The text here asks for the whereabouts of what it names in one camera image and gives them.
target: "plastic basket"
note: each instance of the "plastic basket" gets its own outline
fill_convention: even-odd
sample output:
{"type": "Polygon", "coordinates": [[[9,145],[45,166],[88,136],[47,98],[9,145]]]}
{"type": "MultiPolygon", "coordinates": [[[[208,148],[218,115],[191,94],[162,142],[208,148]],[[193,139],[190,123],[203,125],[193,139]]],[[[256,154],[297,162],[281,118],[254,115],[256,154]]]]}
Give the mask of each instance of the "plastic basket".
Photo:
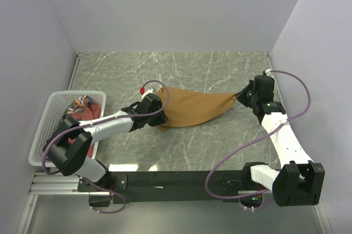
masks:
{"type": "MultiPolygon", "coordinates": [[[[54,92],[48,99],[43,115],[40,119],[37,132],[33,140],[31,150],[29,152],[28,161],[33,166],[41,166],[43,148],[47,140],[51,137],[57,123],[67,107],[78,97],[88,95],[97,101],[101,106],[100,117],[104,114],[106,95],[101,91],[59,91],[54,92]]],[[[97,153],[98,142],[94,144],[92,158],[95,158],[97,153]]],[[[47,167],[55,167],[55,165],[46,161],[47,167]]]]}

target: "white wall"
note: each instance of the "white wall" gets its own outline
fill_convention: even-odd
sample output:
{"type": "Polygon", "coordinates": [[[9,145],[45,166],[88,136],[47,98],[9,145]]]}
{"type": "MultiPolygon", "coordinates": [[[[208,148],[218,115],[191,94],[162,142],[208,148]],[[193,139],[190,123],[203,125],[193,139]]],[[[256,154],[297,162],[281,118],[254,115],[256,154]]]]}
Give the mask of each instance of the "white wall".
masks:
{"type": "MultiPolygon", "coordinates": [[[[302,77],[311,110],[293,123],[310,156],[326,169],[323,201],[334,233],[352,233],[352,0],[299,0],[272,52],[275,69],[302,77]]],[[[304,108],[300,84],[279,76],[292,115],[304,108]]]]}
{"type": "Polygon", "coordinates": [[[76,51],[271,51],[298,0],[50,0],[76,51]]]}
{"type": "Polygon", "coordinates": [[[48,96],[66,89],[73,51],[47,0],[0,0],[0,225],[17,228],[34,168],[30,146],[48,96]]]}

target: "folded cloth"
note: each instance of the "folded cloth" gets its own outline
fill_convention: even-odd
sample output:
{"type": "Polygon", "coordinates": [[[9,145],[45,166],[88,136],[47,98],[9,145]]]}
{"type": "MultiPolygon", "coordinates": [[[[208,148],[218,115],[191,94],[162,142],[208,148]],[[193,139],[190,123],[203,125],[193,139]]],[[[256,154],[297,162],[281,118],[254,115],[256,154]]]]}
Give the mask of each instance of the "folded cloth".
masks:
{"type": "MultiPolygon", "coordinates": [[[[204,94],[171,87],[167,89],[170,99],[164,112],[169,120],[158,126],[162,131],[170,127],[191,127],[208,122],[229,109],[236,100],[236,93],[204,94]]],[[[160,88],[157,95],[165,104],[165,89],[160,88]]]]}
{"type": "MultiPolygon", "coordinates": [[[[84,95],[75,99],[67,108],[66,118],[86,121],[100,118],[101,106],[91,97],[84,95]]],[[[90,145],[87,156],[92,158],[94,145],[90,145]]]]}

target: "marble tabletop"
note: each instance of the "marble tabletop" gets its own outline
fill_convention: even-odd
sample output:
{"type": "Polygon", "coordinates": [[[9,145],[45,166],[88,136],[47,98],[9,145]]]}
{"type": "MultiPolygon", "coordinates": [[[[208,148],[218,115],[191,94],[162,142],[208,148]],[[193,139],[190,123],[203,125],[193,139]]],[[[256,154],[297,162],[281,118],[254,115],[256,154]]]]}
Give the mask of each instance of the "marble tabletop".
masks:
{"type": "MultiPolygon", "coordinates": [[[[107,116],[140,101],[139,89],[151,79],[192,91],[238,92],[270,67],[266,52],[87,52],[81,54],[71,88],[105,92],[107,116]]],[[[281,100],[277,89],[274,99],[281,100]]],[[[196,127],[162,132],[146,126],[114,135],[99,143],[96,159],[114,170],[209,170],[265,134],[251,110],[235,102],[221,116],[196,127]]],[[[241,170],[250,161],[280,169],[270,139],[238,152],[220,169],[241,170]]]]}

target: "brown cloth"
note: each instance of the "brown cloth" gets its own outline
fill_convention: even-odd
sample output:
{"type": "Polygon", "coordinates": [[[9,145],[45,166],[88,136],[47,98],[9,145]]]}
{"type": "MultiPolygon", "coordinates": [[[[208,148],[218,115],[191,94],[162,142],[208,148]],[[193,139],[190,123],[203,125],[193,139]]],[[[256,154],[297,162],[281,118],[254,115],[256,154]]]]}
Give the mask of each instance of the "brown cloth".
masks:
{"type": "MultiPolygon", "coordinates": [[[[191,127],[203,124],[221,115],[235,103],[235,93],[231,94],[203,94],[189,90],[167,87],[170,100],[164,109],[166,123],[158,126],[162,131],[169,127],[191,127]]],[[[160,88],[157,95],[163,104],[167,95],[164,88],[160,88]]]]}

